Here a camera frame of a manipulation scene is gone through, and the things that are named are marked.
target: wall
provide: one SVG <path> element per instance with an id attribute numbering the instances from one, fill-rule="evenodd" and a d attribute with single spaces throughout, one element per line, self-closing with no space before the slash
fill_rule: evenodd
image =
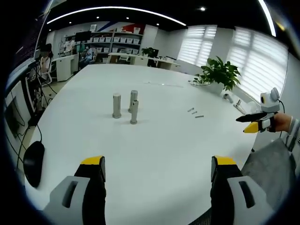
<path id="1" fill-rule="evenodd" d="M 167 47 L 164 49 L 166 55 L 170 55 L 173 58 L 178 57 L 180 46 L 184 38 L 185 30 L 178 30 L 169 32 L 169 37 L 167 39 Z M 231 48 L 231 42 L 233 38 L 234 30 L 217 28 L 216 36 L 214 38 L 213 46 L 210 52 L 210 58 L 215 58 L 217 55 L 223 61 L 227 60 Z M 187 62 L 177 60 L 177 63 L 181 65 L 180 71 L 186 74 L 194 75 L 201 72 L 201 69 L 195 65 L 189 64 Z M 233 89 L 233 94 L 238 96 L 244 102 L 248 103 L 253 101 L 250 96 L 248 96 L 240 88 L 235 87 Z M 288 60 L 288 70 L 285 86 L 281 95 L 281 100 L 285 104 L 285 112 L 295 118 L 300 118 L 300 101 L 298 100 L 300 96 L 300 61 L 298 61 L 294 56 L 289 54 Z M 279 133 L 269 133 L 263 132 L 258 133 L 253 148 L 258 150 L 270 143 L 271 140 L 275 140 L 279 137 Z"/>
<path id="2" fill-rule="evenodd" d="M 166 55 L 177 59 L 186 29 L 169 32 L 166 44 Z"/>
<path id="3" fill-rule="evenodd" d="M 222 61 L 227 60 L 233 33 L 232 29 L 217 28 L 209 58 L 217 59 L 216 56 L 218 56 Z"/>
<path id="4" fill-rule="evenodd" d="M 157 32 L 158 32 L 157 27 L 146 25 L 140 49 L 149 48 L 149 47 L 154 48 Z"/>
<path id="5" fill-rule="evenodd" d="M 300 61 L 289 54 L 287 76 L 282 91 L 281 101 L 285 105 L 285 113 L 300 119 Z M 279 133 L 263 132 L 256 137 L 253 149 L 259 150 L 263 146 L 279 138 Z"/>
<path id="6" fill-rule="evenodd" d="M 46 44 L 51 44 L 53 46 L 54 37 L 55 37 L 55 31 L 51 31 L 47 36 Z"/>
<path id="7" fill-rule="evenodd" d="M 107 26 L 105 29 L 105 31 L 109 31 L 109 30 L 113 30 L 116 29 L 117 27 L 123 27 L 123 26 L 127 26 L 130 25 L 132 23 L 130 22 L 117 22 L 117 23 L 110 23 L 110 22 L 87 22 L 87 23 L 82 23 L 82 24 L 77 24 L 74 26 L 69 26 L 60 30 L 55 30 L 55 34 L 54 34 L 54 38 L 53 38 L 53 45 L 52 45 L 52 51 L 54 54 L 54 58 L 58 58 L 59 57 L 59 52 L 60 52 L 60 45 L 62 43 L 65 42 L 65 38 L 64 36 L 70 36 L 70 35 L 74 35 L 77 32 L 83 32 L 83 31 L 89 31 L 90 30 L 90 26 L 92 24 L 96 24 L 97 25 L 97 29 L 99 30 L 100 28 Z M 47 36 L 47 40 L 51 40 L 51 35 L 52 32 L 50 32 Z"/>
<path id="8" fill-rule="evenodd" d="M 154 49 L 158 49 L 158 55 L 165 56 L 167 52 L 167 43 L 169 38 L 169 32 L 158 29 L 154 41 Z"/>

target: ceiling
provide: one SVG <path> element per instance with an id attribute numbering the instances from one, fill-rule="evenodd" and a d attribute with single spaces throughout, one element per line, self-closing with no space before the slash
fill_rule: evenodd
<path id="1" fill-rule="evenodd" d="M 286 16 L 289 17 L 288 19 L 292 23 L 299 21 L 298 14 L 293 14 L 293 5 L 284 5 L 284 1 L 282 0 L 265 0 L 265 2 L 268 3 L 269 7 L 277 7 L 277 9 L 279 8 L 289 13 Z M 258 0 L 185 0 L 168 2 L 162 0 L 67 0 L 51 9 L 47 21 L 79 9 L 99 6 L 123 6 L 145 9 L 174 18 L 185 23 L 187 26 L 216 24 L 218 27 L 232 29 L 235 26 L 239 26 L 271 35 L 270 27 Z M 200 7 L 206 7 L 206 10 L 202 12 L 199 10 Z M 159 28 L 166 31 L 186 28 L 171 20 L 144 12 L 125 9 L 98 9 L 58 19 L 50 24 L 46 24 L 44 31 L 48 32 L 49 29 L 59 30 L 70 25 L 95 21 L 131 22 L 153 26 L 159 23 Z M 275 23 L 274 25 L 277 39 L 288 45 L 292 53 L 295 52 L 288 35 L 281 31 Z"/>

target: sleeve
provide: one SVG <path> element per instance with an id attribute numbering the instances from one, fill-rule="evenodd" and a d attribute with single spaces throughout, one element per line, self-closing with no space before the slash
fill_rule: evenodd
<path id="1" fill-rule="evenodd" d="M 288 150 L 292 153 L 292 161 L 295 168 L 295 175 L 300 174 L 300 121 L 292 118 L 289 135 L 286 138 L 286 146 Z"/>

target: computer monitor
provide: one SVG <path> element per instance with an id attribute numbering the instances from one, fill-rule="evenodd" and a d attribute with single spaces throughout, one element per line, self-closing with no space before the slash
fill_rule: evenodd
<path id="1" fill-rule="evenodd" d="M 75 41 L 87 41 L 90 39 L 91 34 L 91 31 L 78 32 L 75 34 Z"/>
<path id="2" fill-rule="evenodd" d="M 153 49 L 153 57 L 157 57 L 158 56 L 158 49 Z"/>

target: blue stripe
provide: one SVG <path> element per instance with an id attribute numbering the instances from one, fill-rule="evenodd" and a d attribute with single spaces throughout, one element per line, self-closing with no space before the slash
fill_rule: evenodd
<path id="1" fill-rule="evenodd" d="M 108 22 L 106 25 L 104 25 L 103 27 L 101 27 L 99 30 L 97 30 L 97 32 L 103 31 L 104 29 L 116 24 L 117 22 Z"/>

